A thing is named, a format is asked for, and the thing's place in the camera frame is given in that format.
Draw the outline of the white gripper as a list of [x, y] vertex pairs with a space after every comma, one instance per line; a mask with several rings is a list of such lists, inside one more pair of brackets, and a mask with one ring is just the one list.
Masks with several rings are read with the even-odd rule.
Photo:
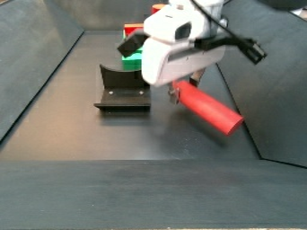
[[145, 33], [149, 38], [142, 54], [143, 79], [155, 86], [169, 84], [171, 103], [178, 104], [181, 90], [174, 81], [193, 74], [190, 84], [198, 87], [205, 68], [223, 58], [225, 47], [209, 51], [195, 47], [197, 40], [217, 37], [221, 28], [191, 0], [170, 0], [145, 20]]

